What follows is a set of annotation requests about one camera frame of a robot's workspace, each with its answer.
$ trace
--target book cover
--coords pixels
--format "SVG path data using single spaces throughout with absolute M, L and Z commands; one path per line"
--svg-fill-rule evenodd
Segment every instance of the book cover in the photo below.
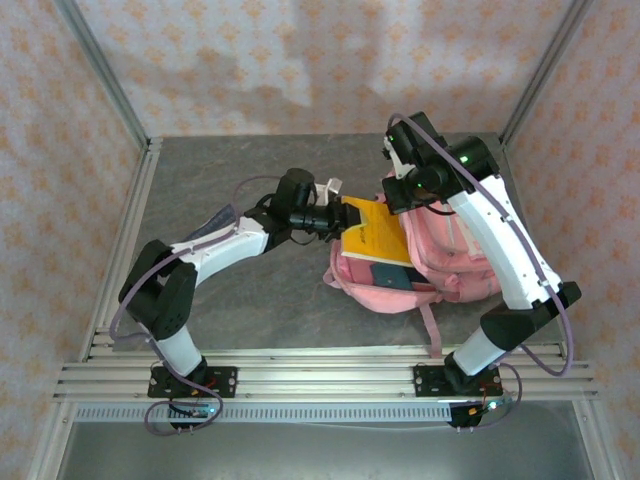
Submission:
M 363 223 L 342 233 L 342 255 L 412 267 L 404 230 L 384 203 L 342 197 L 360 210 Z

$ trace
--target pink backpack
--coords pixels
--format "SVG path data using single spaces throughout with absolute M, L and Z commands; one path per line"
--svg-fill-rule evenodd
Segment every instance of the pink backpack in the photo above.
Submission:
M 384 196 L 379 196 L 378 200 L 383 201 Z M 440 211 L 449 208 L 440 203 L 432 207 Z M 429 304 L 442 300 L 480 300 L 498 293 L 500 284 L 480 246 L 458 215 L 438 215 L 423 207 L 400 214 L 400 224 L 407 235 L 411 263 L 429 284 L 414 283 L 416 290 L 375 286 L 371 273 L 373 262 L 340 255 L 339 240 L 331 247 L 324 281 L 342 289 L 374 312 L 400 313 L 419 308 L 431 337 L 431 356 L 439 357 L 442 342 Z

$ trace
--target wallpaper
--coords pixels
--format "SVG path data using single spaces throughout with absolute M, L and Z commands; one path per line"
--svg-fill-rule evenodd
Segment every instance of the wallpaper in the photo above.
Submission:
M 80 0 L 156 135 L 498 131 L 569 0 Z
M 0 3 L 0 478 L 75 360 L 139 150 L 49 0 Z
M 640 3 L 596 0 L 510 152 L 541 251 L 583 290 L 572 320 L 640 471 Z

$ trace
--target black mounting plate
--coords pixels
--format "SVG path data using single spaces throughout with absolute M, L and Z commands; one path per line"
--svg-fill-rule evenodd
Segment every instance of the black mounting plate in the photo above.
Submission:
M 473 379 L 465 392 L 456 392 L 444 376 L 444 365 L 423 365 L 413 367 L 413 386 L 416 397 L 487 397 L 502 396 L 502 385 L 498 368 L 486 368 Z
M 211 385 L 210 389 L 222 398 L 234 398 L 238 386 L 237 367 L 207 366 L 203 384 Z M 198 391 L 197 395 L 191 395 L 191 387 L 183 384 L 162 366 L 151 369 L 149 380 L 149 398 L 209 398 L 211 395 Z

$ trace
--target gray floor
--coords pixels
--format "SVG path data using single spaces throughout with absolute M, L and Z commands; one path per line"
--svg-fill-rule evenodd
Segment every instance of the gray floor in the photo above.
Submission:
M 60 480 L 593 478 L 570 402 L 524 403 L 508 423 L 473 434 L 220 423 L 160 438 L 140 424 L 83 423 L 69 445 Z
M 448 135 L 448 140 L 463 134 Z M 495 134 L 481 135 L 501 164 L 512 198 L 515 191 Z M 159 238 L 175 243 L 223 207 L 235 185 L 253 175 L 283 175 L 289 167 L 311 171 L 322 183 L 344 181 L 342 193 L 372 198 L 391 165 L 382 154 L 382 136 L 296 135 L 169 138 L 162 145 L 142 219 L 136 251 Z M 273 180 L 252 183 L 240 206 L 251 207 L 275 189 Z M 196 291 L 189 328 L 199 347 L 295 348 L 415 345 L 429 338 L 417 311 L 397 315 L 370 312 L 343 292 L 322 283 L 329 245 L 291 242 L 234 265 Z M 464 342 L 480 315 L 499 297 L 470 304 L 433 306 L 444 345 Z M 121 332 L 136 329 L 123 320 Z M 556 323 L 531 343 L 561 340 Z M 121 345 L 137 349 L 141 345 Z

